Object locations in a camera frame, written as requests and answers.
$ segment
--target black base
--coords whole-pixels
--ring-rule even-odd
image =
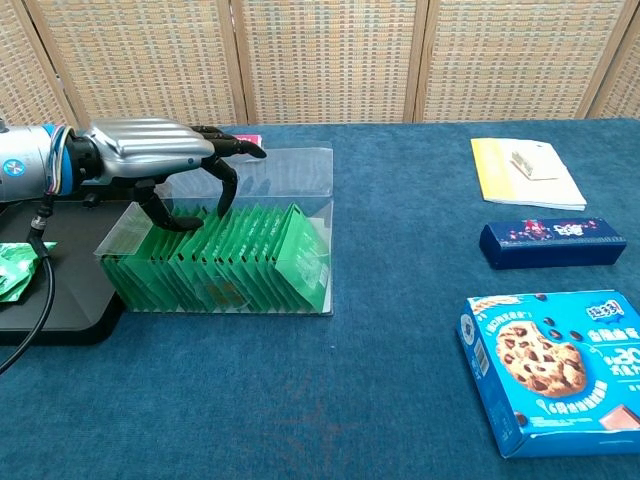
[[[43,239],[51,250],[56,296],[49,319],[34,345],[91,345],[111,335],[124,304],[93,252],[129,205],[104,201],[95,208],[82,201],[57,201]],[[0,242],[25,242],[39,201],[10,205],[0,214]],[[33,328],[46,301],[44,272],[15,303],[0,303],[0,345],[17,345]]]

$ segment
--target blue table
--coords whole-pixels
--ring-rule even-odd
[[[124,314],[0,378],[0,478],[630,479],[640,456],[504,460],[454,333],[466,297],[615,288],[640,307],[640,122],[253,126],[330,141],[330,318]],[[469,139],[551,142],[629,245],[614,266],[496,272]],[[1,348],[2,356],[12,349]]]

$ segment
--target wicker partition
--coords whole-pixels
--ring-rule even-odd
[[[410,120],[426,1],[231,3],[250,122]]]
[[[581,118],[637,0],[431,0],[418,121]]]
[[[640,9],[636,11],[589,116],[640,118]]]
[[[75,119],[18,1],[0,0],[0,118],[10,125]]]
[[[54,64],[66,75],[74,107],[86,117],[246,121],[228,2],[27,0],[27,5]]]

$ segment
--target yellow book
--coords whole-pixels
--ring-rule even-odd
[[[488,202],[584,210],[587,201],[553,146],[534,140],[473,138],[482,196]]]

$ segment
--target silver robotic hand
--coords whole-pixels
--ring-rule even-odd
[[[266,157],[257,145],[215,127],[189,127],[165,118],[97,120],[78,134],[53,125],[1,126],[0,202],[38,198],[44,193],[51,204],[55,196],[70,195],[92,180],[132,188],[134,201],[153,223],[173,231],[197,229],[202,221],[173,217],[155,193],[156,185],[175,173],[203,168],[222,181],[217,209],[222,217],[235,198],[238,182],[235,170],[223,157],[245,153]],[[38,214],[45,223],[51,214],[47,208]]]

